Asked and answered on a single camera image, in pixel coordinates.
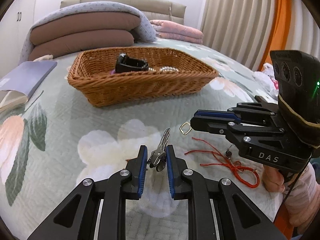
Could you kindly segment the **right hand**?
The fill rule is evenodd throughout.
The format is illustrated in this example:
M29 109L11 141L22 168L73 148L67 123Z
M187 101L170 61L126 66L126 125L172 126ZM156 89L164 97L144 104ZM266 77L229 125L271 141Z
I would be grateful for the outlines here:
M268 192L283 193L285 191L284 177L276 168L264 165L262 181Z

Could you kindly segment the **pink sleeved right forearm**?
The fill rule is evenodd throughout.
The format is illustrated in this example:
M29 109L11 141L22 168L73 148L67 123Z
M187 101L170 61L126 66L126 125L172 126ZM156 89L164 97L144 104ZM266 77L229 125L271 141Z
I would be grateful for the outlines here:
M289 223L302 235L319 210L319 183L310 163L296 182L285 206L289 213Z

